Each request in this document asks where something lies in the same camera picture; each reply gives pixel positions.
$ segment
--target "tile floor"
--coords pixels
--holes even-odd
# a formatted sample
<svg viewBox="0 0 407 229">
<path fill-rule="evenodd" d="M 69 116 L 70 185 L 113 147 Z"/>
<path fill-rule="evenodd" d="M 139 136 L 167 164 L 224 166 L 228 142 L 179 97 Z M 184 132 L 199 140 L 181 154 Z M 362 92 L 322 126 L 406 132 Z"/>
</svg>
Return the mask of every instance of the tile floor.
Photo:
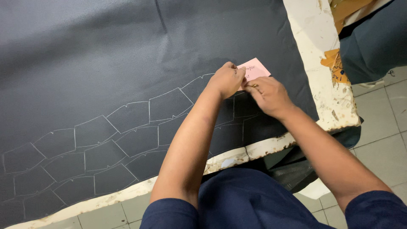
<svg viewBox="0 0 407 229">
<path fill-rule="evenodd" d="M 362 124 L 361 139 L 351 150 L 407 204 L 407 67 L 395 68 L 383 84 L 366 89 L 353 86 Z M 332 193 L 318 200 L 294 194 L 318 221 L 347 228 Z"/>
<path fill-rule="evenodd" d="M 351 150 L 362 163 L 407 203 L 407 67 L 395 68 L 373 89 L 353 86 L 359 115 L 365 122 L 359 143 Z M 347 228 L 332 193 L 317 200 L 294 194 L 321 223 Z M 138 229 L 150 195 L 138 196 L 42 229 Z"/>
</svg>

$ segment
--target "blue fabric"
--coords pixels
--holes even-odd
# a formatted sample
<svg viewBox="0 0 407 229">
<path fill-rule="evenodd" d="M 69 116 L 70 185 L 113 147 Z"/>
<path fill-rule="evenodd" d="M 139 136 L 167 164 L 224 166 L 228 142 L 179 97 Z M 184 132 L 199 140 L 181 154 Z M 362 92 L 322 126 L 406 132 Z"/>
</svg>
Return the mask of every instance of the blue fabric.
<svg viewBox="0 0 407 229">
<path fill-rule="evenodd" d="M 407 207 L 396 195 L 372 191 L 346 208 L 349 228 L 406 228 Z M 144 213 L 145 228 L 332 228 L 319 223 L 290 192 L 266 174 L 230 168 L 201 185 L 199 209 L 180 199 L 161 199 Z"/>
</svg>

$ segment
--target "person's right hand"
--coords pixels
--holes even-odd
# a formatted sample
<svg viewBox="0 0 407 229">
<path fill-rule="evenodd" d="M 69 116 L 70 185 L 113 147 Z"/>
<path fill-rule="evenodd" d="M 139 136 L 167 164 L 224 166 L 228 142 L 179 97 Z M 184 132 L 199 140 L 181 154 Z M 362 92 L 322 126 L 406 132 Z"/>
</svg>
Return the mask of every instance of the person's right hand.
<svg viewBox="0 0 407 229">
<path fill-rule="evenodd" d="M 274 77 L 263 76 L 251 80 L 244 89 L 252 95 L 264 113 L 280 121 L 296 108 L 285 87 Z"/>
</svg>

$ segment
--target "fabric sheet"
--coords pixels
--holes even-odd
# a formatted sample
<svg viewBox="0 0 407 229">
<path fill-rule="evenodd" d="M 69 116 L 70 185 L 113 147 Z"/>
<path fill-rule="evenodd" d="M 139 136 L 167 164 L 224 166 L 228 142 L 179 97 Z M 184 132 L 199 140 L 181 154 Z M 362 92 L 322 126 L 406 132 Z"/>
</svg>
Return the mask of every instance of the fabric sheet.
<svg viewBox="0 0 407 229">
<path fill-rule="evenodd" d="M 318 120 L 281 0 L 2 1 L 0 21 L 1 227 L 156 176 L 227 61 L 258 58 Z M 209 157 L 286 131 L 237 92 Z"/>
</svg>

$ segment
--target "chalk outline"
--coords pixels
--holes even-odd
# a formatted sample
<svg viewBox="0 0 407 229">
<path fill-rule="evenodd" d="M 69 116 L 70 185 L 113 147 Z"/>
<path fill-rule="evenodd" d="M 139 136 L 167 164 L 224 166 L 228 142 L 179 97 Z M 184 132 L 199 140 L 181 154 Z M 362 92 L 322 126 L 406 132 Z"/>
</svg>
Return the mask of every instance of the chalk outline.
<svg viewBox="0 0 407 229">
<path fill-rule="evenodd" d="M 109 168 L 109 169 L 113 169 L 113 168 L 115 168 L 115 167 L 117 167 L 117 166 L 120 166 L 120 165 L 122 165 L 125 169 L 127 169 L 127 171 L 129 171 L 129 173 L 135 178 L 135 180 L 133 180 L 132 182 L 130 182 L 127 186 L 125 186 L 124 188 L 120 189 L 120 190 L 123 190 L 123 189 L 127 188 L 129 185 L 131 185 L 131 183 L 133 183 L 134 181 L 139 181 L 139 180 L 137 179 L 137 177 L 136 177 L 126 166 L 123 165 L 123 163 L 120 163 L 120 164 L 118 164 L 118 165 L 116 165 L 116 166 L 113 166 L 113 167 L 111 167 L 111 168 Z M 101 171 L 101 172 L 98 172 L 98 173 L 95 173 L 95 174 L 94 174 L 94 177 L 96 176 L 96 174 L 103 173 L 103 172 L 105 172 L 105 171 L 108 171 L 109 169 L 104 170 L 104 171 Z M 95 195 L 103 195 L 103 194 L 111 193 L 111 192 L 106 192 L 106 193 L 98 193 L 98 194 L 96 194 L 96 179 L 95 179 L 94 177 L 93 177 L 93 187 L 94 187 L 94 189 L 95 189 Z"/>
<path fill-rule="evenodd" d="M 59 155 L 61 158 L 64 158 L 65 156 L 67 156 L 67 155 L 70 155 L 70 154 L 83 154 L 83 157 L 85 158 L 85 153 L 83 152 L 78 152 L 78 153 L 67 153 L 67 154 L 63 154 L 63 155 Z M 49 163 L 47 163 L 46 165 L 42 165 L 41 167 L 48 173 L 48 175 L 50 175 L 51 176 L 51 174 L 49 174 L 49 172 L 45 169 L 45 167 L 46 166 L 48 166 L 49 164 L 52 164 L 54 161 L 56 161 L 58 158 L 55 158 L 55 159 L 53 159 L 51 162 L 49 162 Z M 61 180 L 61 181 L 57 181 L 57 180 L 55 180 L 55 178 L 53 177 L 53 176 L 51 176 L 52 177 L 52 179 L 54 179 L 55 180 L 55 182 L 57 182 L 57 183 L 59 183 L 59 182 L 64 182 L 64 181 L 66 181 L 66 180 L 69 180 L 69 179 L 73 179 L 74 177 L 77 177 L 77 176 L 81 176 L 81 175 L 84 175 L 85 173 L 86 173 L 86 163 L 85 163 L 85 159 L 83 160 L 83 168 L 84 168 L 84 172 L 82 173 L 82 174 L 79 174 L 79 175 L 76 175 L 76 176 L 73 176 L 73 177 L 70 177 L 70 178 L 67 178 L 67 179 L 64 179 L 64 180 Z"/>
<path fill-rule="evenodd" d="M 82 124 L 85 124 L 85 123 L 87 123 L 87 122 L 90 122 L 90 121 L 92 121 L 92 120 L 94 120 L 94 119 L 97 119 L 97 118 L 99 118 L 99 117 L 101 117 L 101 116 L 103 116 L 103 118 L 105 118 L 105 119 L 109 122 L 109 124 L 110 124 L 111 126 L 113 126 L 113 128 L 116 130 L 116 132 L 119 132 L 119 131 L 116 129 L 116 127 L 114 127 L 114 125 L 112 125 L 112 124 L 110 123 L 110 121 L 109 121 L 104 115 L 99 115 L 98 117 L 93 118 L 93 119 L 91 119 L 91 120 L 89 120 L 89 121 L 86 121 L 86 122 L 81 123 L 81 124 L 79 124 L 79 125 L 75 125 L 75 126 L 74 126 L 74 129 L 75 129 L 75 127 L 77 127 L 77 126 L 80 126 L 80 125 L 82 125 Z M 102 142 L 98 141 L 98 143 L 97 143 L 97 144 L 94 144 L 94 145 L 99 145 L 99 144 L 105 142 L 106 140 L 108 140 L 109 138 L 111 138 L 113 135 L 115 135 L 116 132 L 115 132 L 114 134 L 112 134 L 110 137 L 108 137 L 108 138 L 106 138 L 105 140 L 103 140 Z"/>
<path fill-rule="evenodd" d="M 227 125 L 223 125 L 223 126 L 231 126 L 231 125 L 242 125 L 242 144 L 244 144 L 244 142 L 243 142 L 243 127 L 244 127 L 243 123 L 227 124 Z M 222 126 L 215 127 L 215 128 L 213 129 L 213 131 L 215 131 L 215 129 L 217 129 L 217 128 L 218 128 L 218 129 L 221 129 Z M 224 153 L 224 152 L 226 152 L 226 151 L 234 150 L 234 149 L 237 149 L 237 148 L 224 150 L 224 151 L 221 151 L 221 152 L 217 153 L 216 155 L 215 155 L 215 154 L 212 154 L 212 153 L 211 153 L 211 154 L 214 155 L 214 156 L 217 156 L 217 155 L 222 154 L 222 153 Z"/>
<path fill-rule="evenodd" d="M 253 116 L 253 117 L 250 117 L 250 118 L 248 118 L 248 119 L 244 119 L 243 120 L 243 134 L 242 134 L 242 141 L 243 141 L 243 143 L 244 143 L 244 137 L 245 137 L 245 121 L 246 120 L 249 120 L 249 119 L 252 119 L 252 118 L 256 118 L 257 116 L 260 116 L 259 114 L 257 114 L 256 116 Z"/>
<path fill-rule="evenodd" d="M 188 113 L 180 114 L 180 115 L 178 115 L 177 117 L 172 118 L 171 120 L 168 120 L 168 121 L 165 121 L 165 122 L 163 122 L 163 123 L 158 124 L 158 146 L 163 146 L 163 145 L 160 145 L 160 125 L 161 125 L 161 124 L 164 124 L 164 123 L 167 123 L 167 122 L 169 122 L 169 121 L 172 121 L 172 120 L 174 120 L 174 119 L 177 119 L 177 118 L 179 118 L 179 117 L 181 117 L 181 116 L 183 116 L 183 115 L 188 115 Z"/>
<path fill-rule="evenodd" d="M 197 78 L 195 78 L 193 81 L 191 81 L 191 82 L 189 82 L 189 83 L 187 83 L 185 86 L 183 86 L 182 88 L 180 88 L 181 89 L 181 91 L 182 91 L 182 89 L 183 88 L 185 88 L 186 86 L 188 86 L 188 84 L 190 84 L 190 83 L 192 83 L 192 82 L 194 82 L 195 80 L 197 80 L 198 78 L 201 78 L 201 79 L 204 79 L 204 76 L 206 76 L 206 75 L 214 75 L 215 73 L 209 73 L 209 74 L 204 74 L 204 75 L 202 75 L 202 76 L 198 76 Z"/>
<path fill-rule="evenodd" d="M 50 178 L 52 178 L 52 179 L 54 180 L 54 182 L 52 182 L 50 185 L 48 185 L 48 186 L 47 186 L 46 188 L 44 188 L 43 190 L 39 190 L 39 191 L 37 190 L 37 191 L 35 191 L 34 193 L 31 193 L 31 194 L 17 195 L 16 192 L 15 192 L 15 177 L 16 177 L 16 176 L 20 176 L 20 175 L 27 174 L 28 172 L 15 175 L 15 176 L 13 176 L 13 180 L 14 180 L 14 196 L 17 197 L 17 196 L 29 196 L 29 195 L 38 194 L 38 193 L 41 193 L 41 192 L 45 191 L 47 188 L 49 188 L 51 185 L 53 185 L 54 183 L 57 182 L 42 166 L 39 166 L 38 168 L 42 168 L 42 169 L 48 174 L 48 176 L 50 176 Z"/>
<path fill-rule="evenodd" d="M 9 150 L 9 151 L 3 153 L 2 157 L 3 157 L 3 169 L 4 169 L 4 174 L 15 174 L 15 173 L 19 173 L 19 172 L 26 172 L 26 171 L 29 171 L 29 170 L 31 170 L 31 169 L 33 169 L 33 168 L 35 167 L 35 166 L 33 166 L 33 167 L 31 167 L 31 168 L 26 168 L 26 170 L 18 171 L 18 172 L 7 172 L 7 171 L 6 171 L 6 163 L 5 163 L 5 161 L 4 161 L 4 155 L 5 155 L 6 153 L 10 153 L 11 151 L 14 151 L 14 150 L 16 150 L 16 149 L 18 149 L 18 148 L 21 148 L 21 147 L 23 147 L 23 146 L 25 146 L 25 145 L 27 145 L 27 144 L 31 144 L 31 145 L 34 147 L 34 149 L 35 149 L 36 151 L 38 151 L 39 154 L 41 154 L 41 155 L 44 157 L 44 158 L 43 158 L 40 162 L 38 162 L 35 166 L 39 165 L 43 160 L 45 160 L 45 159 L 47 158 L 47 157 L 44 156 L 44 154 L 42 154 L 31 142 L 27 142 L 27 143 L 25 143 L 24 145 L 21 145 L 21 146 L 19 146 L 19 147 L 17 147 L 17 148 L 14 148 L 14 149 L 12 149 L 12 150 Z"/>
<path fill-rule="evenodd" d="M 56 197 L 58 197 L 58 199 L 59 199 L 60 201 L 62 201 L 61 198 L 60 198 L 57 194 L 55 194 L 51 189 L 49 189 L 49 190 L 50 190 Z M 48 191 L 48 190 L 44 190 L 44 191 L 42 191 L 42 192 L 40 192 L 40 193 L 37 193 L 37 194 L 35 194 L 35 195 L 33 195 L 33 196 L 30 196 L 30 197 L 28 197 L 27 199 L 24 199 L 24 200 L 23 200 L 24 219 L 27 219 L 26 214 L 25 214 L 25 201 L 28 200 L 28 199 L 34 198 L 34 197 L 36 197 L 36 196 L 38 196 L 38 195 L 40 195 L 40 194 L 42 194 L 42 193 L 44 193 L 44 192 L 46 192 L 46 191 Z M 45 216 L 43 216 L 43 217 L 50 216 L 50 215 L 54 214 L 55 212 L 59 211 L 63 206 L 66 205 L 63 201 L 62 201 L 62 203 L 63 203 L 63 205 L 60 206 L 60 207 L 58 208 L 58 210 L 56 210 L 56 211 L 54 211 L 53 213 L 50 213 L 50 214 L 45 214 Z"/>
<path fill-rule="evenodd" d="M 63 186 L 63 185 L 66 184 L 67 182 L 69 182 L 69 181 L 74 182 L 74 179 L 79 179 L 79 178 L 84 178 L 84 177 L 93 177 L 93 190 L 94 190 L 94 189 L 95 189 L 95 177 L 94 177 L 94 176 L 81 176 L 81 177 L 73 177 L 73 178 L 71 178 L 71 179 L 68 179 L 68 180 L 66 180 L 64 183 L 62 183 L 60 186 L 58 186 L 57 188 L 55 188 L 54 190 L 51 190 L 51 191 L 52 191 L 66 206 L 72 206 L 72 205 L 74 205 L 74 204 L 76 204 L 76 203 L 79 203 L 79 202 L 82 202 L 82 201 L 85 201 L 85 200 L 92 199 L 92 198 L 95 197 L 95 192 L 93 192 L 93 197 L 89 197 L 89 198 L 86 198 L 86 199 L 84 199 L 84 200 L 80 200 L 80 201 L 77 201 L 77 202 L 75 202 L 75 203 L 73 203 L 73 204 L 67 205 L 67 204 L 65 203 L 65 201 L 63 201 L 62 198 L 61 198 L 60 196 L 58 196 L 58 194 L 55 193 L 55 190 L 59 189 L 61 186 Z"/>
<path fill-rule="evenodd" d="M 128 164 L 130 164 L 130 163 L 132 163 L 134 160 L 136 160 L 137 158 L 139 158 L 139 157 L 141 157 L 141 156 L 147 156 L 147 154 L 149 154 L 149 153 L 154 153 L 154 152 L 168 152 L 168 150 L 157 150 L 157 151 L 151 151 L 151 152 L 146 152 L 146 153 L 144 153 L 144 154 L 140 154 L 140 155 L 138 155 L 138 157 L 136 157 L 135 159 L 133 159 L 133 160 L 131 160 L 129 163 L 127 163 L 126 165 L 125 165 L 125 167 L 127 168 L 127 165 Z M 149 177 L 149 178 L 146 178 L 146 179 L 144 179 L 144 180 L 140 180 L 139 178 L 137 178 L 134 174 L 133 174 L 133 176 L 138 180 L 138 181 L 145 181 L 145 180 L 147 180 L 147 179 L 150 179 L 151 177 L 155 177 L 156 175 L 154 175 L 154 176 L 151 176 L 151 177 Z"/>
<path fill-rule="evenodd" d="M 98 147 L 98 146 L 101 146 L 101 145 L 103 145 L 103 144 L 106 144 L 106 143 L 108 143 L 108 142 L 110 142 L 110 141 L 112 141 L 114 144 L 116 144 L 116 142 L 115 141 L 113 141 L 113 140 L 109 140 L 109 141 L 107 141 L 107 142 L 104 142 L 104 143 L 102 143 L 102 144 L 100 144 L 100 145 L 97 145 L 97 146 L 95 146 L 95 147 L 92 147 L 92 148 L 89 148 L 89 149 L 87 149 L 87 150 L 90 150 L 90 149 L 93 149 L 93 148 L 96 148 L 96 147 Z M 116 166 L 117 164 L 119 164 L 123 159 L 125 159 L 126 157 L 128 157 L 128 158 L 130 158 L 127 154 L 126 154 L 126 152 L 124 152 L 123 150 L 122 150 L 122 148 L 120 148 L 120 146 L 119 145 L 117 145 L 116 144 L 116 146 L 117 147 L 119 147 L 119 149 L 126 155 L 125 157 L 123 157 L 122 159 L 120 159 L 118 162 L 116 162 L 114 165 L 112 165 L 112 166 L 109 166 L 109 165 L 107 165 L 107 167 L 106 168 L 103 168 L 103 169 L 98 169 L 98 170 L 105 170 L 105 169 L 107 169 L 107 168 L 111 168 L 111 167 L 114 167 L 114 166 Z M 83 153 L 84 154 L 84 157 L 85 157 L 85 172 L 90 172 L 90 171 L 98 171 L 98 170 L 86 170 L 86 155 L 85 155 L 85 153 L 86 153 L 86 151 L 87 150 L 85 150 L 85 152 Z"/>
<path fill-rule="evenodd" d="M 176 90 L 176 89 L 178 89 L 178 90 L 190 101 L 190 103 L 191 103 L 192 105 L 190 105 L 187 109 L 185 109 L 185 110 L 182 111 L 181 113 L 179 113 L 179 114 L 177 114 L 177 115 L 172 115 L 173 117 L 172 117 L 172 118 L 169 118 L 169 119 L 173 119 L 174 117 L 177 117 L 177 116 L 181 115 L 182 113 L 184 113 L 185 111 L 187 111 L 189 108 L 191 108 L 191 107 L 194 105 L 194 103 L 188 98 L 188 96 L 186 96 L 186 95 L 184 94 L 184 92 L 183 92 L 180 88 L 175 88 L 175 89 L 172 89 L 172 90 L 170 90 L 169 92 L 166 92 L 166 93 L 164 93 L 164 94 L 162 94 L 162 95 L 159 95 L 159 96 L 156 96 L 156 97 L 154 97 L 154 98 L 149 99 L 149 111 L 150 111 L 150 104 L 151 104 L 151 100 L 152 100 L 152 99 L 155 99 L 155 98 L 158 98 L 158 97 L 163 96 L 163 95 L 165 95 L 165 94 L 168 94 L 168 93 L 170 93 L 170 92 L 172 92 L 172 91 L 174 91 L 174 90 Z M 150 122 L 152 122 L 152 121 L 161 121 L 161 120 L 167 120 L 167 119 L 151 120 L 151 116 L 150 116 Z"/>
<path fill-rule="evenodd" d="M 133 103 L 149 103 L 149 108 L 148 108 L 148 110 L 149 110 L 149 123 L 150 123 L 150 102 L 149 102 L 149 101 L 141 101 L 141 102 L 133 102 Z M 113 111 L 113 112 L 110 113 L 108 116 L 106 116 L 106 119 L 107 119 L 111 114 L 115 113 L 116 111 L 118 111 L 118 110 L 121 109 L 122 107 L 126 107 L 126 108 L 127 108 L 129 104 L 133 104 L 133 103 L 128 103 L 128 104 L 126 104 L 126 105 L 123 105 L 123 106 L 117 108 L 115 111 Z M 126 131 L 120 132 L 116 127 L 115 127 L 115 129 L 116 129 L 120 134 L 123 134 L 123 133 L 129 131 L 129 130 L 126 130 Z"/>
<path fill-rule="evenodd" d="M 232 99 L 232 100 L 233 100 L 233 114 L 232 114 L 232 120 L 227 121 L 227 122 L 224 122 L 224 123 L 220 123 L 220 124 L 216 124 L 216 121 L 215 121 L 215 127 L 217 127 L 217 126 L 219 126 L 219 125 L 222 125 L 222 124 L 225 124 L 225 123 L 228 123 L 228 122 L 233 122 L 233 120 L 234 120 L 234 97 L 233 97 L 233 98 L 226 98 L 224 101 L 226 101 L 227 99 Z"/>
<path fill-rule="evenodd" d="M 193 79 L 191 82 L 187 83 L 185 86 L 183 86 L 182 88 L 179 88 L 179 89 L 180 89 L 181 92 L 189 99 L 189 97 L 182 91 L 182 89 L 185 88 L 186 86 L 188 86 L 190 83 L 192 83 L 192 82 L 194 82 L 195 80 L 197 80 L 198 78 L 201 78 L 201 79 L 203 80 L 203 79 L 204 79 L 204 76 L 206 76 L 206 75 L 214 75 L 214 73 L 204 74 L 204 75 L 202 75 L 202 76 L 198 76 L 197 78 Z"/>
<path fill-rule="evenodd" d="M 15 183 L 14 183 L 14 176 L 13 176 L 13 189 L 14 189 L 14 197 L 13 197 L 13 198 L 11 198 L 11 199 L 8 199 L 8 200 L 4 200 L 4 201 L 2 201 L 2 202 L 0 202 L 0 203 L 4 203 L 4 202 L 7 202 L 7 201 L 10 201 L 10 200 L 15 199 Z"/>
<path fill-rule="evenodd" d="M 75 128 L 66 128 L 66 129 L 59 129 L 59 130 L 74 130 L 74 150 L 71 150 L 71 151 L 68 151 L 68 152 L 65 152 L 65 153 L 56 155 L 56 156 L 60 156 L 60 155 L 63 155 L 63 154 L 69 153 L 69 152 L 75 152 L 75 150 L 76 150 Z M 58 131 L 58 130 L 50 131 L 50 132 L 46 133 L 44 136 L 40 137 L 38 140 L 36 140 L 36 141 L 33 143 L 33 146 L 34 146 L 35 148 L 37 148 L 37 147 L 35 146 L 35 143 L 36 143 L 36 142 L 38 142 L 39 140 L 41 140 L 43 137 L 47 136 L 47 135 L 50 134 L 50 133 L 53 135 L 55 131 Z"/>
<path fill-rule="evenodd" d="M 129 156 L 129 155 L 127 155 L 126 152 L 117 144 L 117 142 L 118 142 L 120 139 L 122 139 L 124 136 L 130 134 L 131 131 L 129 131 L 127 134 L 121 136 L 119 139 L 117 139 L 117 140 L 115 141 L 115 143 L 117 144 L 117 146 L 118 146 L 123 152 L 125 152 L 125 154 L 126 154 L 129 158 L 135 157 L 135 156 L 137 156 L 137 155 L 139 155 L 139 154 L 143 154 L 143 153 L 148 152 L 148 151 L 150 151 L 150 150 L 158 149 L 158 147 L 160 146 L 160 145 L 159 145 L 159 143 L 160 143 L 160 136 L 159 136 L 159 134 L 160 134 L 160 133 L 158 132 L 158 131 L 159 131 L 159 130 L 158 130 L 158 126 L 146 126 L 146 127 L 137 128 L 137 129 L 132 130 L 132 131 L 134 131 L 134 132 L 137 133 L 137 130 L 138 130 L 138 129 L 151 128 L 151 127 L 157 127 L 157 147 L 154 148 L 154 149 L 146 150 L 146 151 L 144 151 L 144 152 L 142 152 L 142 153 L 138 153 L 138 154 L 136 154 L 136 155 L 134 155 L 134 156 Z"/>
</svg>

